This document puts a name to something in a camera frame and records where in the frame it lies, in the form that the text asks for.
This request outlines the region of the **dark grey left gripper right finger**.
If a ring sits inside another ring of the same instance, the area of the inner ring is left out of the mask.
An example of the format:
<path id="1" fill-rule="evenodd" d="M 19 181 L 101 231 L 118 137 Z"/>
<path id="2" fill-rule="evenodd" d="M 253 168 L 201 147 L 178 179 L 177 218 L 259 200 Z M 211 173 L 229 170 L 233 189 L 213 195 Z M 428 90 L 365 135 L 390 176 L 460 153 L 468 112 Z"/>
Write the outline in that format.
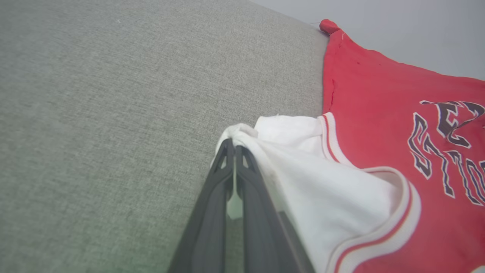
<path id="1" fill-rule="evenodd" d="M 236 147 L 236 183 L 243 202 L 244 271 L 313 273 L 277 189 L 261 170 L 246 147 Z"/>

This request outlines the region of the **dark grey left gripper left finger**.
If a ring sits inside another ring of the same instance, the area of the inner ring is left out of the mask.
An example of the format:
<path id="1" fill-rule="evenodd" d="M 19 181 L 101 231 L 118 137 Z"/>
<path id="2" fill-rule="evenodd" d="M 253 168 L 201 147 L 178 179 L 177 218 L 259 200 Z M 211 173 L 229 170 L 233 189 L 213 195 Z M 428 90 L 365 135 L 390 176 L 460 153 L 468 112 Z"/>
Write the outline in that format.
<path id="1" fill-rule="evenodd" d="M 216 153 L 168 268 L 169 273 L 223 273 L 227 202 L 232 197 L 234 146 L 225 139 Z"/>

